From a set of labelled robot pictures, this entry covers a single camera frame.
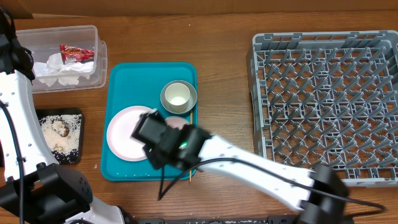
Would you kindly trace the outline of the small white plate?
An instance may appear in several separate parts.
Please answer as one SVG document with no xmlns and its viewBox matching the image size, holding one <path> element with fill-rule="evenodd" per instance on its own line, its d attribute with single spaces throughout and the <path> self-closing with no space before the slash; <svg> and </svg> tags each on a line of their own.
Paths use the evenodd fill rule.
<svg viewBox="0 0 398 224">
<path fill-rule="evenodd" d="M 169 116 L 165 119 L 165 122 L 168 126 L 178 129 L 182 129 L 186 124 L 190 124 L 190 122 L 180 116 Z"/>
</svg>

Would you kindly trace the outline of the white napkin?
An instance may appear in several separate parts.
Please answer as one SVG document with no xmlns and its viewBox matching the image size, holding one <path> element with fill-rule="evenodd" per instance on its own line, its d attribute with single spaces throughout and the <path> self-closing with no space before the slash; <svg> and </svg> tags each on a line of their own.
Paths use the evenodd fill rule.
<svg viewBox="0 0 398 224">
<path fill-rule="evenodd" d="M 93 61 L 64 64 L 61 53 L 51 55 L 46 63 L 34 62 L 33 66 L 35 76 L 48 87 L 53 86 L 56 82 L 63 86 L 77 85 L 80 77 L 89 79 L 93 69 Z"/>
</svg>

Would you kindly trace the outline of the grey bowl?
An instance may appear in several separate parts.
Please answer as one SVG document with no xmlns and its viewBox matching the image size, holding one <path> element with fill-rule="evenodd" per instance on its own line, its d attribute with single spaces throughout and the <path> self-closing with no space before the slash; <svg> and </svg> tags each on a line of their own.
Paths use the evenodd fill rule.
<svg viewBox="0 0 398 224">
<path fill-rule="evenodd" d="M 166 101 L 166 99 L 165 99 L 165 91 L 166 91 L 167 87 L 168 87 L 169 85 L 173 84 L 173 83 L 183 83 L 183 84 L 185 84 L 185 85 L 188 87 L 188 89 L 190 90 L 190 99 L 189 99 L 189 101 L 188 101 L 188 106 L 186 107 L 185 111 L 183 111 L 183 112 L 179 112 L 179 113 L 178 113 L 178 112 L 175 112 L 175 111 L 170 107 L 170 105 L 167 103 L 167 101 Z M 189 111 L 191 111 L 191 110 L 194 108 L 194 106 L 196 105 L 196 103 L 197 103 L 197 91 L 196 91 L 196 89 L 193 87 L 193 85 L 190 84 L 189 82 L 186 82 L 186 81 L 183 81 L 183 80 L 175 80 L 175 81 L 169 82 L 168 84 L 166 84 L 166 86 L 163 87 L 163 89 L 162 89 L 162 91 L 161 91 L 161 94 L 160 94 L 160 101 L 161 101 L 161 103 L 162 103 L 162 106 L 163 106 L 168 112 L 173 113 L 173 114 L 185 114 L 185 113 L 188 113 Z"/>
</svg>

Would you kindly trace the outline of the cream cup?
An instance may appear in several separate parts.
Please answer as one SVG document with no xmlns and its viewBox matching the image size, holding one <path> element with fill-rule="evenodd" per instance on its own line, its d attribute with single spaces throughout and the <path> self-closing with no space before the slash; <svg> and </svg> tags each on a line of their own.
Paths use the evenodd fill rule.
<svg viewBox="0 0 398 224">
<path fill-rule="evenodd" d="M 167 87 L 165 99 L 175 112 L 183 112 L 188 106 L 190 90 L 183 83 L 173 83 Z"/>
</svg>

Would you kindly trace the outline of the red snack wrapper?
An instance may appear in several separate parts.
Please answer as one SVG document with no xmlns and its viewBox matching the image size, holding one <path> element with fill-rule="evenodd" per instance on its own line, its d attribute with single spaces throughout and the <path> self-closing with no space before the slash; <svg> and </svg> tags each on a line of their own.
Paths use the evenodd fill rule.
<svg viewBox="0 0 398 224">
<path fill-rule="evenodd" d="M 95 57 L 95 52 L 93 50 L 69 45 L 60 45 L 60 53 L 64 64 L 92 62 Z"/>
</svg>

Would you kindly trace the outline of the large pink plate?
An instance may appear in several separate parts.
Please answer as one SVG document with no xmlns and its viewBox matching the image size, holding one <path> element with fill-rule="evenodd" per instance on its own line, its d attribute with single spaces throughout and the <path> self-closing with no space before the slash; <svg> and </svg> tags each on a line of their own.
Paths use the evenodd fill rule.
<svg viewBox="0 0 398 224">
<path fill-rule="evenodd" d="M 137 162 L 146 159 L 143 143 L 131 138 L 142 113 L 149 112 L 146 106 L 130 106 L 118 112 L 110 121 L 106 131 L 106 142 L 112 153 L 118 158 Z"/>
</svg>

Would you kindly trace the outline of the brown food chunk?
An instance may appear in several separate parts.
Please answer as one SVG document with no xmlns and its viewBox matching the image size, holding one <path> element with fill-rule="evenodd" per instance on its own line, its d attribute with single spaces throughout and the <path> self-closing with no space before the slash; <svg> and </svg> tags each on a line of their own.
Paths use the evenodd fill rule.
<svg viewBox="0 0 398 224">
<path fill-rule="evenodd" d="M 53 125 L 54 130 L 56 130 L 56 132 L 58 132 L 61 137 L 68 136 L 70 132 L 69 127 L 62 120 L 56 120 Z"/>
</svg>

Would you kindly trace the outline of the rice food scraps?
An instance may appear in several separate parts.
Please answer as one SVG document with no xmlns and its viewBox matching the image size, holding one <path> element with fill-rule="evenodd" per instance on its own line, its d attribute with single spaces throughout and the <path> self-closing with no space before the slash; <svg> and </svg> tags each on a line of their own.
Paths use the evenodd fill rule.
<svg viewBox="0 0 398 224">
<path fill-rule="evenodd" d="M 61 137 L 53 123 L 62 120 L 69 127 L 69 134 Z M 80 160 L 81 114 L 48 115 L 39 119 L 45 141 L 60 164 L 76 164 Z"/>
</svg>

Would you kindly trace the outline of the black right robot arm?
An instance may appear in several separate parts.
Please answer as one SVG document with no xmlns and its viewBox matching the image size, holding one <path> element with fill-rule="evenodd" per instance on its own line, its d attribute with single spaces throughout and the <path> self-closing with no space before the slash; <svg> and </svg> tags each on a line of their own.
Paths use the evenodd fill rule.
<svg viewBox="0 0 398 224">
<path fill-rule="evenodd" d="M 174 166 L 184 174 L 200 169 L 244 182 L 300 214 L 297 223 L 344 223 L 348 188 L 328 167 L 315 171 L 286 166 L 240 149 L 192 125 L 182 129 L 147 120 L 132 136 L 144 143 L 152 166 Z"/>
</svg>

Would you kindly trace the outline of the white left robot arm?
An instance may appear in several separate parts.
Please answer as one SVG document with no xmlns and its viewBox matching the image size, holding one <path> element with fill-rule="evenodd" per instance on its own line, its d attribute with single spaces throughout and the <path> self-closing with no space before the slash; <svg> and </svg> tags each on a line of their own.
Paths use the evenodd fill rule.
<svg viewBox="0 0 398 224">
<path fill-rule="evenodd" d="M 1 207 L 21 223 L 127 223 L 120 207 L 96 198 L 80 171 L 52 155 L 34 108 L 32 66 L 16 35 L 1 35 Z"/>
</svg>

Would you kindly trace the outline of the clear plastic bin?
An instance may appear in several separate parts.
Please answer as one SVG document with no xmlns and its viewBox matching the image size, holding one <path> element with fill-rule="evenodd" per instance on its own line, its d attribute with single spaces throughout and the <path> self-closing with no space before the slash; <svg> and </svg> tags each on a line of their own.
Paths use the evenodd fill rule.
<svg viewBox="0 0 398 224">
<path fill-rule="evenodd" d="M 95 26 L 18 30 L 16 34 L 21 45 L 32 52 L 34 62 L 46 63 L 51 55 L 60 53 L 60 45 L 69 45 L 95 52 L 94 69 L 89 79 L 80 77 L 77 85 L 63 86 L 56 82 L 53 86 L 48 87 L 35 77 L 32 82 L 32 91 L 34 93 L 84 90 L 101 88 L 105 85 L 108 66 L 107 48 L 106 43 L 99 38 L 98 30 Z"/>
</svg>

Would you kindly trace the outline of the teal serving tray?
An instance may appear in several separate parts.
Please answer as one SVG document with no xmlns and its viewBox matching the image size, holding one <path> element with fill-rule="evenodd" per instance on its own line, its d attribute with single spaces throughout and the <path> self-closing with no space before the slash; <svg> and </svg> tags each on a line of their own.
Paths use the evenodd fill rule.
<svg viewBox="0 0 398 224">
<path fill-rule="evenodd" d="M 158 181 L 161 171 L 155 170 L 148 159 L 121 159 L 108 145 L 107 134 L 111 120 L 118 112 L 132 107 L 156 108 L 164 118 L 172 116 L 161 104 L 161 91 L 172 81 L 186 81 L 197 87 L 197 71 L 187 62 L 120 63 L 109 78 L 108 99 L 101 155 L 101 173 L 110 181 Z"/>
</svg>

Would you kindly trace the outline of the black tray bin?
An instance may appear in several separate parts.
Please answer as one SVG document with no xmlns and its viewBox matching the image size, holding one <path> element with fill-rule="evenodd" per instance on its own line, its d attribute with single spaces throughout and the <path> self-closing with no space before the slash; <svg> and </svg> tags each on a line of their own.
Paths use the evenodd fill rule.
<svg viewBox="0 0 398 224">
<path fill-rule="evenodd" d="M 36 110 L 45 142 L 63 165 L 81 160 L 85 118 L 79 108 Z"/>
</svg>

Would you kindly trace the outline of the grey dish rack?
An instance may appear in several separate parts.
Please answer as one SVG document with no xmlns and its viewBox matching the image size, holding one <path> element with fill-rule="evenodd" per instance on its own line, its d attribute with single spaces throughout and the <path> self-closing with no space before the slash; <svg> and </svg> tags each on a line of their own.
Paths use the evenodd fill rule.
<svg viewBox="0 0 398 224">
<path fill-rule="evenodd" d="M 260 33 L 247 54 L 256 154 L 397 185 L 397 32 Z"/>
</svg>

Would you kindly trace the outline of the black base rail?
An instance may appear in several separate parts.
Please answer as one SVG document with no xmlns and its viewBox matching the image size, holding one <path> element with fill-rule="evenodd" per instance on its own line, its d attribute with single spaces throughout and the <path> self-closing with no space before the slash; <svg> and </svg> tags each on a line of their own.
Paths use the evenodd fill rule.
<svg viewBox="0 0 398 224">
<path fill-rule="evenodd" d="M 296 215 L 271 215 L 266 218 L 211 218 L 165 220 L 163 218 L 134 219 L 138 224 L 292 224 Z"/>
</svg>

